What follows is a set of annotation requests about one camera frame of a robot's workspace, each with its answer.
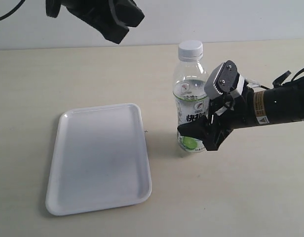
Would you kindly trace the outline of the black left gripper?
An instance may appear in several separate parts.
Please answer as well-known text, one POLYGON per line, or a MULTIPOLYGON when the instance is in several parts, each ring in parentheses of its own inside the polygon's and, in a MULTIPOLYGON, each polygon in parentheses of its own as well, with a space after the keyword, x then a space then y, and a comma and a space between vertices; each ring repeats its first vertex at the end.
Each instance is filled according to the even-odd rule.
POLYGON ((108 0, 46 0, 46 15, 58 17, 60 8, 94 29, 115 44, 120 44, 129 32, 128 27, 138 27, 145 15, 133 0, 112 0, 116 16, 111 12, 108 0))

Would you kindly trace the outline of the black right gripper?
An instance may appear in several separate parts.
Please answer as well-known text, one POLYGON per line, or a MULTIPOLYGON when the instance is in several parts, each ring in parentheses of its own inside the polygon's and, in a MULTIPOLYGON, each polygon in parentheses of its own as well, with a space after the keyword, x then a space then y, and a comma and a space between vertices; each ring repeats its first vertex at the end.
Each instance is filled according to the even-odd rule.
POLYGON ((208 118, 181 124, 177 131, 203 141, 207 151, 216 151, 233 130, 255 125, 253 95, 253 89, 245 86, 237 98, 228 93, 210 100, 208 118))

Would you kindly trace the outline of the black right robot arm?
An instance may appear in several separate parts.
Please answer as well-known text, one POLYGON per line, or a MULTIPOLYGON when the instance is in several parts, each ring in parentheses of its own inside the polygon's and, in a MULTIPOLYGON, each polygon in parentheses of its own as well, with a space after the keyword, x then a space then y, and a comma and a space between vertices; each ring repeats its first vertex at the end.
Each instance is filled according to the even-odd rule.
POLYGON ((259 92, 246 86, 235 99, 228 94, 210 100, 207 115, 177 130, 216 151, 235 129, 299 121, 304 121, 304 76, 259 92))

